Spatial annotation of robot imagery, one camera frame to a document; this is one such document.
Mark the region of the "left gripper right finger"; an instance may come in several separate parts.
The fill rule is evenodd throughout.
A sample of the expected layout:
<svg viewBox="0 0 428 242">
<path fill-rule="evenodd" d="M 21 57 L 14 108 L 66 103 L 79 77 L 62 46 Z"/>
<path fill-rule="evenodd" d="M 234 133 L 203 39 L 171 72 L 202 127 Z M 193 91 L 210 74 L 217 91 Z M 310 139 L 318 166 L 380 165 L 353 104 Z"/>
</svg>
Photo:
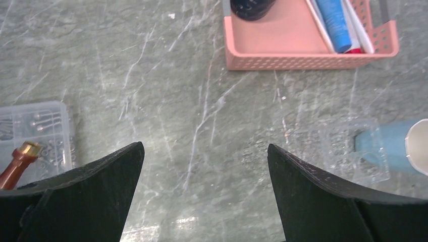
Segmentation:
<svg viewBox="0 0 428 242">
<path fill-rule="evenodd" d="M 367 188 L 267 150 L 286 241 L 427 241 L 427 200 Z"/>
</svg>

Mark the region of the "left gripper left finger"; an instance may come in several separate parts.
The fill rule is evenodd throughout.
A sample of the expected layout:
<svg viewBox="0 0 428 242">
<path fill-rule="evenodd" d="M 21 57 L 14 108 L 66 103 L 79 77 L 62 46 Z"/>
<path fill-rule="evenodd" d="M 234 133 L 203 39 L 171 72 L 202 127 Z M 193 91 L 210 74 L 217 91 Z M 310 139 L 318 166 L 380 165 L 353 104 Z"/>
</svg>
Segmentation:
<svg viewBox="0 0 428 242">
<path fill-rule="evenodd" d="M 15 190 L 1 191 L 1 241 L 119 241 L 141 174 L 144 146 Z"/>
</svg>

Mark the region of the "clear acrylic toothbrush holder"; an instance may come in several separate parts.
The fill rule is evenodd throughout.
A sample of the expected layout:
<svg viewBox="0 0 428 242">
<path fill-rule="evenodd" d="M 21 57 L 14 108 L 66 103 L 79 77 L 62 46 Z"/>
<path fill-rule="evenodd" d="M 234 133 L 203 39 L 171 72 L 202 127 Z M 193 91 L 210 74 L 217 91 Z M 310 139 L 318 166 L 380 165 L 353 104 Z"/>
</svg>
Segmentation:
<svg viewBox="0 0 428 242">
<path fill-rule="evenodd" d="M 317 129 L 326 171 L 370 187 L 391 178 L 375 119 L 354 119 Z"/>
</svg>

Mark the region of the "light blue white mug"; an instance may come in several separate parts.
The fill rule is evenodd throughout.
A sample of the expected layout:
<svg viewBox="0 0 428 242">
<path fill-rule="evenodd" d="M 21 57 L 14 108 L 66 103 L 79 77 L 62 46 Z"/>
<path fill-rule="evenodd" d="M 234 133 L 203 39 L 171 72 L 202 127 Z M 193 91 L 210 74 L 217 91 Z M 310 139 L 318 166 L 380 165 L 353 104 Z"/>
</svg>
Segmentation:
<svg viewBox="0 0 428 242">
<path fill-rule="evenodd" d="M 375 165 L 384 161 L 394 171 L 427 176 L 427 118 L 380 125 L 354 139 L 355 151 Z"/>
</svg>

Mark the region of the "pink perforated plastic basket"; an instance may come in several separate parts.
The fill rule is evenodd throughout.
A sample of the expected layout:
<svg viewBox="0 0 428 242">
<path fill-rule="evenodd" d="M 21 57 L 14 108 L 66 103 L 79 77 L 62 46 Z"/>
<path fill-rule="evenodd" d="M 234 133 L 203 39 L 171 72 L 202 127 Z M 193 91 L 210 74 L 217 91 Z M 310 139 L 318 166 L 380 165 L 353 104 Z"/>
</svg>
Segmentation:
<svg viewBox="0 0 428 242">
<path fill-rule="evenodd" d="M 276 1 L 257 21 L 245 21 L 223 2 L 226 64 L 229 70 L 326 70 L 354 69 L 394 57 L 399 51 L 396 21 L 380 1 L 382 24 L 374 27 L 370 1 L 350 1 L 368 35 L 374 52 L 337 54 L 329 50 L 318 30 L 308 1 Z"/>
</svg>

